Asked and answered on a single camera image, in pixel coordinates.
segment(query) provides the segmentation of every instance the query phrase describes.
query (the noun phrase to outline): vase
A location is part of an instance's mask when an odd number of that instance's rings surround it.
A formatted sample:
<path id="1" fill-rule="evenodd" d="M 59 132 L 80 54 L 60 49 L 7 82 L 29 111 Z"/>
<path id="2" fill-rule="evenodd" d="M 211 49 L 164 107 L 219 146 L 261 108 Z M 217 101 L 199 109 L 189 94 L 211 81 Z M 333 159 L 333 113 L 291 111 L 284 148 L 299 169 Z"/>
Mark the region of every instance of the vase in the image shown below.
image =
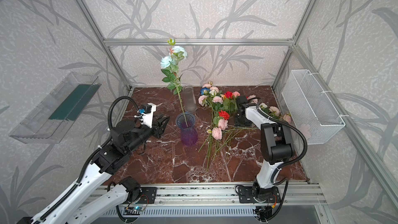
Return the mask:
<path id="1" fill-rule="evenodd" d="M 198 141 L 198 133 L 196 132 L 195 127 L 195 116 L 190 112 L 185 112 L 185 117 L 187 122 L 185 122 L 184 114 L 180 113 L 176 118 L 176 125 L 180 128 L 181 142 L 186 146 L 192 146 Z"/>
<path id="2" fill-rule="evenodd" d="M 182 95 L 184 97 L 184 109 L 187 112 L 195 112 L 197 109 L 195 95 L 193 94 L 193 87 L 186 85 L 182 88 Z"/>

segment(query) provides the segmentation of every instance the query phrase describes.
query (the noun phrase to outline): purple vase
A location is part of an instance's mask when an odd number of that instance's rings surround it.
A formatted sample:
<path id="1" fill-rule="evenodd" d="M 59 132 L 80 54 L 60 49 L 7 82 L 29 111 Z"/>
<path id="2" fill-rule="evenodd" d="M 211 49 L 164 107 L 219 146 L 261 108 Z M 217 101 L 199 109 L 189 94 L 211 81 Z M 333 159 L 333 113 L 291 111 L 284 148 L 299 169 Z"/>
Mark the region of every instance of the purple vase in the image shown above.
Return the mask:
<path id="1" fill-rule="evenodd" d="M 187 123 L 185 122 L 183 113 L 176 118 L 176 125 L 180 128 L 181 142 L 186 146 L 191 146 L 197 143 L 198 133 L 195 128 L 195 116 L 190 112 L 185 112 Z"/>

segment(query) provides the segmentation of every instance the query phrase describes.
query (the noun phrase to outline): wall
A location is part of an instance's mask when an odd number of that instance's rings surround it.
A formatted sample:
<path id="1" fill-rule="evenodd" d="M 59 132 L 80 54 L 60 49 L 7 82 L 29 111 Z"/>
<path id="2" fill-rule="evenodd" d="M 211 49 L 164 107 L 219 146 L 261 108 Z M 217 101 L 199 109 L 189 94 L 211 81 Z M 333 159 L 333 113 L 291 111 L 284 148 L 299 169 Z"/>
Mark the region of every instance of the wall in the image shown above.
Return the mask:
<path id="1" fill-rule="evenodd" d="M 298 41 L 396 179 L 397 12 L 396 0 L 320 0 Z M 289 65 L 278 95 L 289 69 L 302 68 L 295 57 Z M 398 223 L 343 130 L 326 144 L 310 146 L 303 163 L 311 181 L 321 184 L 337 223 Z"/>
<path id="2" fill-rule="evenodd" d="M 0 222 L 14 224 L 77 178 L 104 141 L 109 105 L 127 92 L 73 0 L 0 0 L 0 16 Z M 61 143 L 9 137 L 71 71 L 96 74 L 102 86 Z"/>
<path id="3" fill-rule="evenodd" d="M 106 38 L 205 39 L 291 38 L 308 1 L 85 0 Z M 211 79 L 217 85 L 271 85 L 286 50 L 189 46 L 187 61 L 180 63 L 183 83 L 202 85 Z M 133 85 L 166 85 L 159 60 L 167 47 L 121 46 L 113 52 Z"/>

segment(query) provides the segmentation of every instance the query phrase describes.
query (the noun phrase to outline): red flower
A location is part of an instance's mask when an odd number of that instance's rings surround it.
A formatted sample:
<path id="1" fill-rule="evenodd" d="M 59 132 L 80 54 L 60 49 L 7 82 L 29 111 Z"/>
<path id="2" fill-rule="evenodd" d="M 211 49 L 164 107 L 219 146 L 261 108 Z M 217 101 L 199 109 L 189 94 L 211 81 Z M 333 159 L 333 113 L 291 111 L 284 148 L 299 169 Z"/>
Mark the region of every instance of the red flower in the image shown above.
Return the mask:
<path id="1" fill-rule="evenodd" d="M 225 95 L 225 97 L 228 98 L 228 99 L 231 99 L 231 98 L 232 98 L 232 92 L 230 92 L 230 91 L 225 92 L 224 95 Z"/>
<path id="2" fill-rule="evenodd" d="M 226 111 L 221 110 L 218 112 L 218 115 L 223 117 L 226 121 L 229 119 L 229 114 Z"/>

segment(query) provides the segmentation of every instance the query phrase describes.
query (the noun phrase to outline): red marble surface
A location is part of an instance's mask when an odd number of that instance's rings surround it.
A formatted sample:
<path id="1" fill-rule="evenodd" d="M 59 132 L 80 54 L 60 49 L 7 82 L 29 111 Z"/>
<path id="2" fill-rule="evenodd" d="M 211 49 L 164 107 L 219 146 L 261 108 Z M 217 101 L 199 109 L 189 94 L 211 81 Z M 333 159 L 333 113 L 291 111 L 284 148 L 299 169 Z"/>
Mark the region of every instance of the red marble surface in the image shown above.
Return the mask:
<path id="1" fill-rule="evenodd" d="M 268 106 L 277 105 L 270 86 L 219 88 L 222 91 L 238 91 L 245 96 L 256 95 L 261 97 Z M 199 97 L 200 87 L 195 87 L 194 91 L 196 98 Z M 176 126 L 176 117 L 182 112 L 176 95 L 167 88 L 135 88 L 132 97 L 138 105 L 147 102 L 156 104 L 155 114 L 163 113 L 171 118 L 162 138 L 151 137 L 145 153 L 138 155 L 143 151 L 143 147 L 137 149 L 131 155 L 130 161 L 109 181 L 118 183 L 127 176 L 133 177 L 141 184 L 253 181 L 260 171 L 263 157 L 260 151 L 259 130 L 240 132 L 232 140 L 230 148 L 224 147 L 221 155 L 209 162 L 209 169 L 206 171 L 207 144 L 200 152 L 198 150 L 208 135 L 206 130 L 209 129 L 211 123 L 210 109 L 197 104 L 195 126 L 199 139 L 196 145 L 184 146 L 180 141 L 179 128 Z M 134 114 L 135 111 L 130 103 L 124 118 L 133 118 Z M 283 177 L 306 180 L 300 163 L 283 167 L 278 178 Z"/>

